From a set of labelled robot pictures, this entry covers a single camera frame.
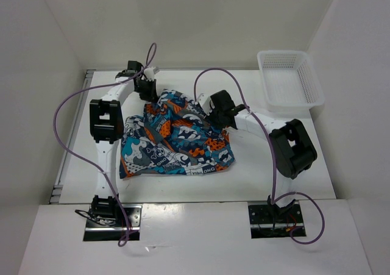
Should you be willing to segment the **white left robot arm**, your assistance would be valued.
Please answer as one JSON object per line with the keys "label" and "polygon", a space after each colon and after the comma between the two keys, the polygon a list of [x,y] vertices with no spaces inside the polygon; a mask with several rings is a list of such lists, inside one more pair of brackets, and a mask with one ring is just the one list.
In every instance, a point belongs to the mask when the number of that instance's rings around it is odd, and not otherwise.
{"label": "white left robot arm", "polygon": [[129,61],[127,69],[118,73],[112,88],[101,98],[90,101],[90,134],[97,149],[98,178],[91,213],[106,225],[124,221],[116,200],[116,152],[124,134],[121,105],[136,92],[145,101],[157,101],[155,75],[157,67],[144,67],[140,62]]}

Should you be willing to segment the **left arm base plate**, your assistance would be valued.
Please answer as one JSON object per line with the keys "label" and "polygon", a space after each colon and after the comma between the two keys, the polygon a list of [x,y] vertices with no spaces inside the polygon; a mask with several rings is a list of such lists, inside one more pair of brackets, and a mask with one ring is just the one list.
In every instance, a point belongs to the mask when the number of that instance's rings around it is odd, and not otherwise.
{"label": "left arm base plate", "polygon": [[[126,204],[124,209],[130,222],[129,241],[140,240],[141,204]],[[83,241],[118,241],[126,234],[126,222],[114,218],[93,217],[91,210],[76,210],[78,215],[86,219]]]}

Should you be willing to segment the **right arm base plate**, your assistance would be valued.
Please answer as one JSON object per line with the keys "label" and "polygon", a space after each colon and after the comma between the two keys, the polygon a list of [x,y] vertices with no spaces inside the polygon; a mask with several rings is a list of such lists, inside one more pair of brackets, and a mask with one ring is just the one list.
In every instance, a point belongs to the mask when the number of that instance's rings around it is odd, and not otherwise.
{"label": "right arm base plate", "polygon": [[300,204],[293,200],[285,207],[268,202],[248,203],[251,239],[306,237]]}

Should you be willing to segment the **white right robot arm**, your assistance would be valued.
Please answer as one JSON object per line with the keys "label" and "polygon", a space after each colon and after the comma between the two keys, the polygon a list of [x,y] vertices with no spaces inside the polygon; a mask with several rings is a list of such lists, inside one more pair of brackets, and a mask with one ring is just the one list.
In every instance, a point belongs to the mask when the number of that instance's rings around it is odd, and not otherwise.
{"label": "white right robot arm", "polygon": [[295,179],[311,168],[317,151],[301,120],[280,121],[254,112],[245,100],[236,105],[226,90],[211,96],[201,94],[196,101],[207,114],[209,122],[221,128],[243,130],[267,141],[272,161],[272,190],[268,198],[268,217],[281,222],[288,216],[288,206],[276,196],[277,175]]}

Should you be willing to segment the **colourful patterned shorts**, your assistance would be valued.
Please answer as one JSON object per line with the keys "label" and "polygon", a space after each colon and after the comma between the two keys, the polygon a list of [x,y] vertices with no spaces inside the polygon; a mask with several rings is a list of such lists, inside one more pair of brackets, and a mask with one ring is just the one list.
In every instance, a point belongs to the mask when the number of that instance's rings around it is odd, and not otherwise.
{"label": "colourful patterned shorts", "polygon": [[235,161],[229,135],[212,126],[194,99],[163,90],[142,115],[129,116],[121,139],[119,177],[140,174],[205,175]]}

